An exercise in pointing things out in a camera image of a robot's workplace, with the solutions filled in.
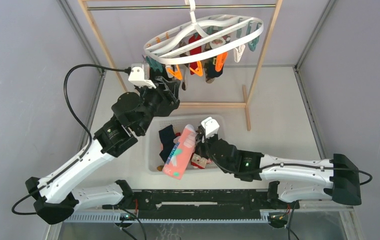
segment clear plastic bin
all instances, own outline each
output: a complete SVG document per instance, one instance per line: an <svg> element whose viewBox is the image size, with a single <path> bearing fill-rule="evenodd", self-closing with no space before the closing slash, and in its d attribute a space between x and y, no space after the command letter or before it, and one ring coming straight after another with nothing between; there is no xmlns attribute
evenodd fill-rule
<svg viewBox="0 0 380 240"><path fill-rule="evenodd" d="M185 125L191 124L194 128L198 128L202 120L212 117L219 123L219 131L218 136L221 139L225 139L225 120L222 116L217 114L204 114L204 115L187 115L187 116L168 116L168 117L155 117L153 118L149 129L147 130L146 136L144 137L145 141L145 151L144 151L144 160L146 163L146 169L150 174L160 175L163 172L158 171L157 167L162 166L165 163L159 156L161 151L161 142L159 138L159 131L164 129L169 125L174 126L174 130L181 132ZM214 164L210 163L206 165L206 169L195 168L188 164L187 169L185 170L185 174L191 173L205 173L205 172L213 172L219 171L220 169Z"/></svg>

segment orange wire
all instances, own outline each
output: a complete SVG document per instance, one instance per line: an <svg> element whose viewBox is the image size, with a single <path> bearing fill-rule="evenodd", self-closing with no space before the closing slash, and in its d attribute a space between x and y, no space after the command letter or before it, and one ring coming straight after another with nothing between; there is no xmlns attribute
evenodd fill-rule
<svg viewBox="0 0 380 240"><path fill-rule="evenodd" d="M291 209L290 204L287 204L287 211L285 213L286 215L290 213L290 209Z"/></svg>
<svg viewBox="0 0 380 240"><path fill-rule="evenodd" d="M138 199L135 199L134 202L135 202L134 214L137 214L138 213Z"/></svg>

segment clothespin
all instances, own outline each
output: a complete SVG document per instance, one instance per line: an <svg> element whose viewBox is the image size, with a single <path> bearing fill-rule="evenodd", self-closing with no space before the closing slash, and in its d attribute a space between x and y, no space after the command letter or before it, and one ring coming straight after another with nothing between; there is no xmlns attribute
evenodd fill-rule
<svg viewBox="0 0 380 240"><path fill-rule="evenodd" d="M213 26L208 27L206 29L206 33L209 34L209 35L211 35L213 33Z"/></svg>
<svg viewBox="0 0 380 240"><path fill-rule="evenodd" d="M256 25L256 30L258 30L258 29L260 28L260 25L261 25L261 23L258 22L258 24ZM250 42L248 43L248 45L249 45L249 49L250 49L252 52L254 52L254 51L256 50L256 45L258 44L258 42L259 42L259 36L257 36L255 39L253 39L252 41L250 41Z"/></svg>
<svg viewBox="0 0 380 240"><path fill-rule="evenodd" d="M249 24L247 25L246 36L249 35L252 30L252 22L253 21L249 21Z"/></svg>
<svg viewBox="0 0 380 240"><path fill-rule="evenodd" d="M215 70L220 72L224 67L225 60L227 59L228 52L223 52L216 57Z"/></svg>
<svg viewBox="0 0 380 240"><path fill-rule="evenodd" d="M196 70L192 69L191 67L189 67L190 71L192 71L193 73L199 75L200 77L203 76L203 67L202 67L202 62L201 61L197 61L197 68Z"/></svg>
<svg viewBox="0 0 380 240"><path fill-rule="evenodd" d="M176 77L178 80L182 81L182 74L181 74L181 70L179 69L179 66L178 65L175 65L176 66L176 71L173 71L172 70L172 67L170 65L166 65L165 69L166 69L166 73L168 74L168 77L172 78L172 77Z"/></svg>
<svg viewBox="0 0 380 240"><path fill-rule="evenodd" d="M163 73L163 67L162 64L160 64L160 62L150 58L149 56L146 56L146 61L154 71L159 70L161 73Z"/></svg>
<svg viewBox="0 0 380 240"><path fill-rule="evenodd" d="M237 30L237 38L238 38L238 39L241 37L241 31L242 31L242 29L238 29L238 30Z"/></svg>
<svg viewBox="0 0 380 240"><path fill-rule="evenodd" d="M234 48L234 61L238 63L241 59L241 56L243 56L244 49L246 48L246 45L240 45L236 48Z"/></svg>

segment wooden drying rack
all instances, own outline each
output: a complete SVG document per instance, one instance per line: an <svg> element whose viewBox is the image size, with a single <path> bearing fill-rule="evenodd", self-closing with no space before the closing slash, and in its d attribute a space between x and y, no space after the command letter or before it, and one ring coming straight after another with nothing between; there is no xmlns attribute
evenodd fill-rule
<svg viewBox="0 0 380 240"><path fill-rule="evenodd" d="M78 0L81 5L82 11L84 11L85 17L90 24L98 43L100 44L104 54L106 55L107 61L111 68L117 68L115 62L113 61L112 55L110 54L109 49L107 48L106 42L101 35L100 29L98 28L96 21L94 19L91 11L102 11L102 10L154 10L154 9L189 9L189 6L186 5L178 5L178 6L107 6L107 7L99 7L93 6L88 7L87 2L105 2L105 1L121 1L121 0ZM271 20L269 22L268 29L266 30L265 39L263 41L262 49L260 51L259 60L257 62L256 70L253 75L252 84L250 86L249 94L247 94L246 85L243 85L243 102L181 102L180 108L242 108L246 113L246 123L247 130L251 130L250 123L250 112L249 105L253 98L254 89L256 88L257 81L259 79L260 70L262 69L263 61L265 60L266 50L268 48L269 42L271 41L272 32L275 27L275 22L277 21L278 13L280 11L282 5L282 0L276 0L275 4L241 4L241 5L198 5L196 8L198 9L213 9L213 8L274 8L274 12L271 16ZM119 72L115 72L118 77L119 83L121 84L124 91L127 91L127 88L124 84L122 77Z"/></svg>

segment black cable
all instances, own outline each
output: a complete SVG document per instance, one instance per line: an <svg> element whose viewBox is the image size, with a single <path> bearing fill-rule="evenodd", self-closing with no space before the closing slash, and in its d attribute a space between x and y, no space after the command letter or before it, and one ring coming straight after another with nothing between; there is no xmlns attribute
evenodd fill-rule
<svg viewBox="0 0 380 240"><path fill-rule="evenodd" d="M69 102L69 96L68 96L68 80L69 80L69 77L70 75L72 74L73 71L75 71L76 69L79 69L79 68L83 68L83 67L94 67L94 68L99 68L99 69L103 69L103 70L110 70L110 71L115 71L115 72L124 72L124 73L127 73L129 74L130 71L131 71L131 68L127 68L127 69L116 69L116 68L110 68L110 67L106 67L106 66L101 66L101 65L96 65L96 64L80 64L80 65L76 65L74 66L73 68L71 68L68 73L66 74L66 77L65 77L65 81L63 83L63 92L65 94L65 100L66 100L66 104L68 105L68 109L69 111L71 112L72 116L75 118L75 120L79 123L79 125L82 126L82 128L87 132L88 134L88 137L90 139L90 142L87 144L87 147L85 148L85 150L82 152L82 154L79 156L79 158L82 158L84 156L84 154L88 151L88 149L90 148L92 142L93 142L93 138L92 138L92 135L91 135L91 132L90 130L87 128L87 126L85 126L85 124L78 118L78 116L76 116L75 112L73 111L72 109L72 106Z"/></svg>
<svg viewBox="0 0 380 240"><path fill-rule="evenodd" d="M293 235L296 237L296 239L299 240L299 238L297 237L297 235L290 229L291 228L291 221L293 220L294 208L296 207L296 205L298 203L299 203L299 200L297 200L297 201L294 202L293 208L291 209L290 217L288 218L288 224L287 224L288 240L291 240L290 233L293 233Z"/></svg>
<svg viewBox="0 0 380 240"><path fill-rule="evenodd" d="M296 237L297 240L300 240L299 237L293 232L293 230L289 229L289 231Z"/></svg>
<svg viewBox="0 0 380 240"><path fill-rule="evenodd" d="M111 71L115 71L115 72L124 72L124 73L127 73L129 74L131 72L131 68L127 68L127 69L116 69L116 68L110 68L110 67L106 67L106 66L101 66L101 65L96 65L96 64L80 64L80 65L76 65L74 66L73 68L71 68L68 73L66 74L65 76L65 81L63 83L63 92L65 94L65 100L66 100L66 104L68 106L68 109L69 111L71 112L71 114L73 115L73 117L75 118L75 120L79 123L79 125L81 125L84 130L88 133L88 136L90 138L90 142L87 144L87 147L85 148L85 150L82 152L82 154L79 156L79 158L81 159L85 153L88 151L88 149L90 148L92 142L93 142L93 138L91 136L91 132L90 130L85 126L85 124L82 123L82 121L78 118L78 116L76 116L75 112L73 111L72 109L72 106L69 102L69 96L68 96L68 80L69 80L69 77L70 75L72 74L72 72L76 69L79 69L79 68L83 68L83 67L94 67L94 68L100 68L100 69L103 69L103 70L111 70ZM12 207L12 213L14 214L17 214L17 215L35 215L37 214L36 212L18 212L15 210L15 208L17 207L17 205L19 205L21 202L23 202L25 199L29 198L30 196L38 193L41 189L45 188L47 185L49 185L50 183L52 183L55 179L57 179L60 175L62 175L64 172L66 172L68 169L70 169L75 163L77 163L79 161L79 159L76 159L74 160L71 164L69 164L67 167L65 167L62 171L60 171L58 174L56 174L53 178L51 178L46 185L38 188L37 190L31 192L30 194L26 195L25 197L21 198L19 201L17 201L13 207Z"/></svg>
<svg viewBox="0 0 380 240"><path fill-rule="evenodd" d="M137 240L132 234L130 234L126 229L122 228L121 229L124 233L126 233L128 236L130 236L133 240Z"/></svg>
<svg viewBox="0 0 380 240"><path fill-rule="evenodd" d="M364 174L364 175L367 175L368 176L368 180L366 181L363 181L361 182L359 185L362 186L362 185L365 185L367 183L369 183L370 181L372 181L372 175L365 172L365 171L362 171L362 170L358 170L358 169L348 169L348 168L338 168L338 167L324 167L325 170L342 170L342 171L352 171L352 172L355 172L355 173L360 173L360 174Z"/></svg>
<svg viewBox="0 0 380 240"><path fill-rule="evenodd" d="M138 223L140 224L140 226L141 226L141 228L142 228L142 230L143 230L143 233L144 233L144 240L147 240L146 229L144 228L144 226L143 226L143 224L141 223L140 219L139 219L135 214L133 214L132 212L130 212L130 211L126 210L126 209L124 209L123 207L118 206L118 208L119 208L120 210L122 210L122 211L128 213L129 215L131 215L133 218L135 218L135 219L138 221Z"/></svg>
<svg viewBox="0 0 380 240"><path fill-rule="evenodd" d="M17 205L19 205L21 202L23 202L25 199L29 198L30 196L36 194L37 192L39 192L41 189L45 188L46 185L40 187L39 189L31 192L30 194L24 196L23 198L21 198L19 201L17 201L13 207L12 207L12 213L14 214L17 214L17 215L36 215L37 213L36 212L19 212L19 211L16 211L15 208L17 207Z"/></svg>

